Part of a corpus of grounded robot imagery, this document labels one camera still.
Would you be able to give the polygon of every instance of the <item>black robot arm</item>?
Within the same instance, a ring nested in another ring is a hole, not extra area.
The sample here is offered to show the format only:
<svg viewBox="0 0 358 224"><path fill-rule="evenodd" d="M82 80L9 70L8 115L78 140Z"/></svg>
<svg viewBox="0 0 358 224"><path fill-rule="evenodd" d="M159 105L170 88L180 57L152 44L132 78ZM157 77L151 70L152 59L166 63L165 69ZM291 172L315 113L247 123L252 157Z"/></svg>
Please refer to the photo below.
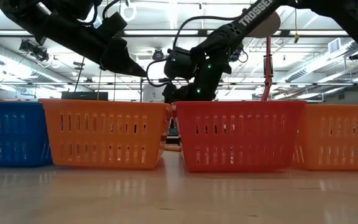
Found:
<svg viewBox="0 0 358 224"><path fill-rule="evenodd" d="M163 93L165 102L213 100L223 72L231 73L230 55L248 34L284 5L311 9L333 18L358 43L358 0L258 0L244 9L238 19L219 27L190 51L172 49L165 64L166 76L195 80L180 89L168 84L168 90Z"/></svg>
<svg viewBox="0 0 358 224"><path fill-rule="evenodd" d="M127 42L115 35L127 25L119 15L106 18L97 29L92 22L102 0L0 0L0 9L13 22L34 35L43 45L49 38L92 60L101 69L138 77L146 76L129 56ZM52 12L49 14L39 3ZM94 8L92 22L85 20Z"/></svg>

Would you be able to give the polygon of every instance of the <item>red stand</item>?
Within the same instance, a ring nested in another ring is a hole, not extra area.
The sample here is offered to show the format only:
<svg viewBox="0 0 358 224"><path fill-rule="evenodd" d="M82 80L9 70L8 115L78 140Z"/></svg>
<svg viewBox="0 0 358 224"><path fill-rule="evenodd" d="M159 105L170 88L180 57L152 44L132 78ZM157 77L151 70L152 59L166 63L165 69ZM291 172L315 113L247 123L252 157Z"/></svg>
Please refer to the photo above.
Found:
<svg viewBox="0 0 358 224"><path fill-rule="evenodd" d="M270 87L272 86L272 77L273 77L273 70L272 70L272 54L270 45L272 42L271 37L266 38L266 56L264 57L264 74L265 74L265 90L264 94L262 95L262 101L267 101L269 98Z"/></svg>

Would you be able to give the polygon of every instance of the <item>blue basket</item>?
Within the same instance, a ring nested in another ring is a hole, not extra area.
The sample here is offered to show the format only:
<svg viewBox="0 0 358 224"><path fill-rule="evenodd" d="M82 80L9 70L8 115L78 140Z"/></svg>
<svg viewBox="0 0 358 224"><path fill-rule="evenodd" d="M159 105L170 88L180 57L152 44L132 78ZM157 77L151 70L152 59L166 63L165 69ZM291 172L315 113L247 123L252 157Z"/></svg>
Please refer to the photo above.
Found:
<svg viewBox="0 0 358 224"><path fill-rule="evenodd" d="M37 167L51 163L42 105L0 102L0 167Z"/></svg>

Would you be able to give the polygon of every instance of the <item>basket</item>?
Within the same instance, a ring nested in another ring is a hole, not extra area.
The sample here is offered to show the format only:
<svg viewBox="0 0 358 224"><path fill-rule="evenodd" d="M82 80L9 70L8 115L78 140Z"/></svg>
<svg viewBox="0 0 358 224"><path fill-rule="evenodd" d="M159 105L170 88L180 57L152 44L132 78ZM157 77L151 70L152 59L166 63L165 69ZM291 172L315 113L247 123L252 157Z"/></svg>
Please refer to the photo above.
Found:
<svg viewBox="0 0 358 224"><path fill-rule="evenodd" d="M173 105L188 171L260 172L291 164L306 102L178 102Z"/></svg>
<svg viewBox="0 0 358 224"><path fill-rule="evenodd" d="M0 102L0 167L52 163L40 103Z"/></svg>
<svg viewBox="0 0 358 224"><path fill-rule="evenodd" d="M165 149L170 105L40 101L56 165L152 169Z"/></svg>
<svg viewBox="0 0 358 224"><path fill-rule="evenodd" d="M358 106L307 105L293 155L309 170L358 170Z"/></svg>

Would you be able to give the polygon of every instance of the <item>orange basket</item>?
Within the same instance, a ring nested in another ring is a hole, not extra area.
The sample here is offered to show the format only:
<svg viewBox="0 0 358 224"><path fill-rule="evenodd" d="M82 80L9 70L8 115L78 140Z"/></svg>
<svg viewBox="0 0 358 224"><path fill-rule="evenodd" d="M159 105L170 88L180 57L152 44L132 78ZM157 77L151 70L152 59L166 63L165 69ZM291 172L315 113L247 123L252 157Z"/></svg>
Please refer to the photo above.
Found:
<svg viewBox="0 0 358 224"><path fill-rule="evenodd" d="M309 170L358 170L358 106L307 105L293 161Z"/></svg>
<svg viewBox="0 0 358 224"><path fill-rule="evenodd" d="M188 171L258 172L291 165L306 102L173 104Z"/></svg>
<svg viewBox="0 0 358 224"><path fill-rule="evenodd" d="M165 149L170 105L40 101L56 165L152 169Z"/></svg>

